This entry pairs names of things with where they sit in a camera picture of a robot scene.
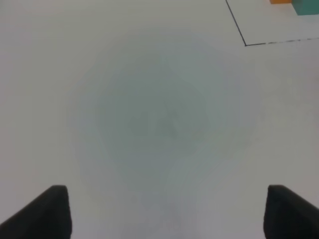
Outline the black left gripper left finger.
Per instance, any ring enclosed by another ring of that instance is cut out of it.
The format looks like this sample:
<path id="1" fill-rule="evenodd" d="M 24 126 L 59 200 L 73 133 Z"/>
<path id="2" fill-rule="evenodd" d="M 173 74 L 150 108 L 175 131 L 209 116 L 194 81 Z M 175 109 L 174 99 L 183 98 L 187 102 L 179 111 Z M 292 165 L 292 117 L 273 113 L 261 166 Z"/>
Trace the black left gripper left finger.
<path id="1" fill-rule="evenodd" d="M 2 239 L 69 239 L 72 217 L 68 189 L 53 185 L 0 224 Z"/>

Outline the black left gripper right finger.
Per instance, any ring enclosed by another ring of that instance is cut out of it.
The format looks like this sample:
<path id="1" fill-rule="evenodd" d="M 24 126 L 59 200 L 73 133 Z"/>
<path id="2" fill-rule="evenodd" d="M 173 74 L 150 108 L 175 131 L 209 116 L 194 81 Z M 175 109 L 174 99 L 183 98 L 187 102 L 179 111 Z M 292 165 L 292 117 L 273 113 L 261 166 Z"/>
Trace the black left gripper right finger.
<path id="1" fill-rule="evenodd" d="M 270 185 L 263 231 L 266 239 L 317 239 L 319 209 L 283 185 Z"/>

